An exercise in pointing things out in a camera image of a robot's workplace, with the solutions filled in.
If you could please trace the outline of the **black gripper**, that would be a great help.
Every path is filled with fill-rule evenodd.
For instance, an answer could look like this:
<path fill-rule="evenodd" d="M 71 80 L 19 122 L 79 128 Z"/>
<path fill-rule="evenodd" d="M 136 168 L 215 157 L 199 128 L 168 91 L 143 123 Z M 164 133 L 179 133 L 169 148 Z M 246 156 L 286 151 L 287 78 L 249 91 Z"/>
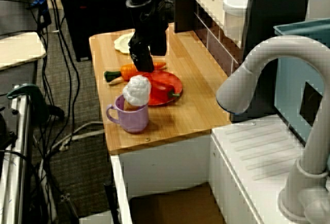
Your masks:
<path fill-rule="evenodd" d="M 153 72 L 153 60 L 148 44 L 144 41 L 143 36 L 141 36 L 138 32 L 134 32 L 128 46 L 131 59 L 136 69 L 140 72 Z"/>

